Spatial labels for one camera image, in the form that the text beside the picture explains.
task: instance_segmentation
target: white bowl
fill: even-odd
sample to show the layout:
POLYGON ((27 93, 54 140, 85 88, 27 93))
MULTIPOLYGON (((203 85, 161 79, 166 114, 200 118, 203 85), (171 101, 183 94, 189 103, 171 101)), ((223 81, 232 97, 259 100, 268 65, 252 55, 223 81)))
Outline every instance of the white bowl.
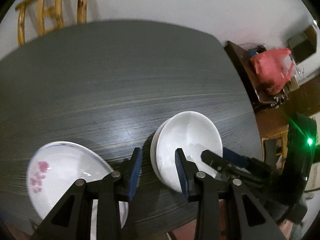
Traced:
MULTIPOLYGON (((31 202, 44 219, 77 179, 102 179, 113 169, 99 155, 72 142, 58 141, 42 146, 32 157, 27 171, 31 202)), ((91 240, 96 239, 98 200, 93 201, 91 240)), ((128 203, 119 202, 121 227, 128 217, 128 203)))
POLYGON ((186 159, 193 161, 199 171, 215 178, 217 171, 202 162, 201 153, 210 150, 222 157, 220 134, 209 118, 203 114, 187 111, 176 114, 162 128, 156 146, 156 163, 162 182, 181 192, 175 150, 182 148, 186 159))
POLYGON ((151 160, 151 165, 153 168, 153 171, 155 172, 156 176, 158 177, 158 179, 162 182, 162 178, 160 176, 160 173, 158 171, 158 167, 157 167, 157 160, 156 160, 156 148, 157 148, 157 144, 158 144, 158 139, 159 139, 159 135, 163 129, 163 127, 165 126, 165 124, 169 121, 166 120, 165 122, 163 122, 160 127, 158 128, 158 130, 155 132, 152 141, 151 141, 151 146, 150 146, 150 160, 151 160))

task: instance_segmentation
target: chair backrest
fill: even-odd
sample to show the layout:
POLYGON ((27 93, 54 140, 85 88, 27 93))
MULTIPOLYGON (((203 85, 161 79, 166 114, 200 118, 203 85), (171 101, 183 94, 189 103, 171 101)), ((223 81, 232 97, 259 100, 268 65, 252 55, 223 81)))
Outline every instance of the chair backrest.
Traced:
MULTIPOLYGON (((20 10, 18 18, 18 45, 25 44, 25 12, 26 6, 32 3, 34 0, 24 0, 16 6, 16 10, 20 10)), ((87 22, 87 1, 78 0, 77 4, 77 23, 87 22)), ((52 32, 56 29, 63 28, 63 17, 62 17, 62 0, 55 0, 55 5, 50 8, 44 8, 44 0, 38 0, 37 6, 37 25, 38 34, 42 36, 46 33, 52 32), (44 27, 44 18, 51 17, 55 19, 57 26, 46 30, 44 27)))

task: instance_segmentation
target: white wall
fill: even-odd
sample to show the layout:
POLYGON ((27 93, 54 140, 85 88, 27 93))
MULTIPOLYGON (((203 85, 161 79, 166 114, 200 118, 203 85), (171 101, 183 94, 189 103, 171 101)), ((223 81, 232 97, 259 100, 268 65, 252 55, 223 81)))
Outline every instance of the white wall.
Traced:
MULTIPOLYGON (((14 6, 20 1, 0 24, 0 58, 18 46, 14 6)), ((63 12, 70 25, 76 22, 76 0, 68 1, 64 0, 63 12)), ((26 40, 36 37, 35 12, 35 7, 27 10, 26 40)), ((286 46, 287 38, 313 22, 301 0, 89 0, 88 21, 119 18, 191 27, 216 36, 223 45, 231 40, 236 44, 264 43, 268 48, 286 46)), ((320 53, 305 62, 304 69, 310 72, 319 65, 320 53)))

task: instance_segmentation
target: wooden chair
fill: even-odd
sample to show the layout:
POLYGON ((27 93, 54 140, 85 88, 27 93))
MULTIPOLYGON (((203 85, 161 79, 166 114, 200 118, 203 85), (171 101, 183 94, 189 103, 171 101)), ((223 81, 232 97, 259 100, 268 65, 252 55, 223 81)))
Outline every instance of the wooden chair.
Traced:
POLYGON ((277 139, 281 140, 281 152, 277 153, 276 156, 282 155, 282 168, 284 167, 285 160, 287 158, 287 153, 288 153, 288 148, 287 148, 287 143, 288 143, 288 128, 286 130, 279 131, 274 134, 270 134, 267 137, 264 137, 261 139, 261 146, 262 146, 262 156, 263 156, 263 161, 265 161, 266 153, 265 153, 265 148, 264 148, 264 142, 268 139, 277 139))
MULTIPOLYGON (((16 11, 20 10, 18 18, 18 45, 25 44, 24 35, 24 21, 26 6, 32 3, 34 0, 24 0, 16 6, 16 11)), ((87 1, 78 0, 77 5, 77 23, 87 22, 87 1)), ((55 0, 55 5, 50 8, 44 8, 44 0, 38 0, 37 6, 37 23, 38 23, 38 34, 39 36, 45 35, 46 33, 52 32, 56 29, 63 28, 63 17, 62 17, 62 0, 55 0), (46 30, 44 27, 44 18, 51 17, 55 19, 57 26, 46 30)))

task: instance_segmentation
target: green light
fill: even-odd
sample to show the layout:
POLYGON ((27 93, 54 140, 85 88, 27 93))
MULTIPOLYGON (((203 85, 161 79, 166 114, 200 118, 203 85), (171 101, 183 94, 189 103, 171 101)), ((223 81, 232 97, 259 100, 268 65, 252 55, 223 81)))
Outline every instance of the green light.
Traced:
POLYGON ((308 138, 307 142, 308 142, 309 146, 311 147, 311 144, 313 144, 313 140, 311 138, 308 138))

